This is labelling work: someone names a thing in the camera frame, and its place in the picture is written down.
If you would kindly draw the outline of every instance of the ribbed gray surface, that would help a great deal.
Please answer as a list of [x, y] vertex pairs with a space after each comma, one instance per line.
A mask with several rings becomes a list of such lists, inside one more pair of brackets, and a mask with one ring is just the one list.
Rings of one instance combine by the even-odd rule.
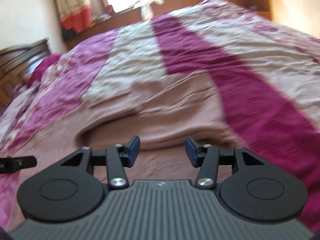
[[216, 195], [188, 180], [137, 180], [112, 191], [89, 216], [66, 224], [26, 221], [15, 240], [307, 240], [313, 233], [291, 220], [275, 225], [250, 223], [227, 212]]

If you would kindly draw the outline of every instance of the floral curtain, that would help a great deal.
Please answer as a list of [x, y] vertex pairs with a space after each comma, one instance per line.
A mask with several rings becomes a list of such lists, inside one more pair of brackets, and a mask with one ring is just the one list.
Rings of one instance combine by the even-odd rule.
[[91, 24], [90, 0], [56, 0], [61, 25], [80, 32]]

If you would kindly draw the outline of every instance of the pink blanket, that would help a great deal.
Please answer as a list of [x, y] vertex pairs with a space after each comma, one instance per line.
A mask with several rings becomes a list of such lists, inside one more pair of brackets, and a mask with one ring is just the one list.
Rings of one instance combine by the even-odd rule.
[[[319, 60], [318, 40], [222, 0], [87, 39], [44, 73], [7, 135], [1, 155], [33, 154], [39, 165], [0, 177], [14, 185], [3, 189], [1, 225], [21, 222], [16, 185], [35, 172], [81, 145], [102, 148], [138, 134], [145, 172], [130, 170], [132, 178], [190, 178], [180, 148], [167, 148], [186, 135], [245, 144], [304, 182], [300, 220], [319, 230]], [[170, 158], [182, 165], [169, 165], [174, 175], [165, 167]]]

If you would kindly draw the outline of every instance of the magenta pillow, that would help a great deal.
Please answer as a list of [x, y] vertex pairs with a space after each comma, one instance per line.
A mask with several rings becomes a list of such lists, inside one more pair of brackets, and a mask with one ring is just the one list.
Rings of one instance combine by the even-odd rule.
[[43, 73], [53, 64], [56, 64], [61, 58], [62, 54], [52, 54], [49, 57], [45, 58], [33, 71], [31, 77], [28, 80], [27, 88], [30, 88], [34, 81], [38, 80], [41, 82]]

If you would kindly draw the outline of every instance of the purple stripe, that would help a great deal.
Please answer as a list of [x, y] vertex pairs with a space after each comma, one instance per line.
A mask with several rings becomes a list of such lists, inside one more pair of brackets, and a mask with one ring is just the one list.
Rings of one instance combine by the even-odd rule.
[[170, 15], [151, 22], [167, 72], [208, 71], [219, 90], [228, 125], [252, 151], [305, 183], [309, 197], [300, 218], [319, 230], [320, 134], [236, 56], [204, 41]]
[[[35, 132], [56, 118], [70, 113], [81, 105], [81, 96], [109, 58], [118, 30], [96, 35], [78, 45], [71, 56], [66, 73], [37, 103], [32, 116], [8, 148], [8, 155], [18, 150]], [[17, 190], [19, 173], [1, 175], [0, 226], [9, 219], [12, 201]]]

